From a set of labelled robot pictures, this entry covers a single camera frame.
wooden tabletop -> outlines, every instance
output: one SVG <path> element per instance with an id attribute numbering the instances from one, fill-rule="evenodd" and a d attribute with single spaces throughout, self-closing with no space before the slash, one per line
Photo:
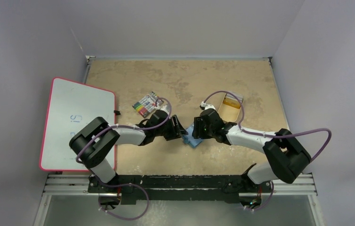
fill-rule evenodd
<path id="1" fill-rule="evenodd" d="M 119 124 L 140 122 L 143 118 L 132 105 L 154 91 L 172 103 L 172 114 L 186 128 L 201 113 L 201 101 L 214 91 L 229 90 L 244 97 L 243 126 L 263 131 L 287 127 L 268 61 L 98 59 L 92 63 L 87 84 L 115 92 Z M 216 94 L 208 103 L 218 109 L 223 97 Z M 194 149 L 182 139 L 166 142 L 157 137 L 146 146 L 119 145 L 117 160 L 119 174 L 220 175 L 242 174 L 266 157 L 213 139 Z"/>

white wall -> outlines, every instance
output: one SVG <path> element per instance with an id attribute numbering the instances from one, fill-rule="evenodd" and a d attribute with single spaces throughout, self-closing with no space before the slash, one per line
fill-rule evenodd
<path id="1" fill-rule="evenodd" d="M 270 57 L 304 0 L 60 1 L 86 55 Z"/>
<path id="2" fill-rule="evenodd" d="M 291 129 L 332 130 L 310 166 L 327 223 L 355 225 L 355 1 L 305 1 L 273 59 Z M 314 153 L 325 136 L 299 139 Z"/>
<path id="3" fill-rule="evenodd" d="M 0 225 L 33 224 L 51 79 L 81 80 L 85 57 L 54 1 L 0 0 Z"/>

blue cloth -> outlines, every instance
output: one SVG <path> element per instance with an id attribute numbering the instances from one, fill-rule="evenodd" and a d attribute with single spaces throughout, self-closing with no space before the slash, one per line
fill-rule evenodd
<path id="1" fill-rule="evenodd" d="M 194 131 L 194 124 L 190 125 L 186 131 L 189 133 L 188 135 L 183 135 L 183 142 L 185 144 L 189 144 L 192 148 L 195 148 L 202 142 L 202 139 L 194 139 L 192 136 L 192 131 Z"/>

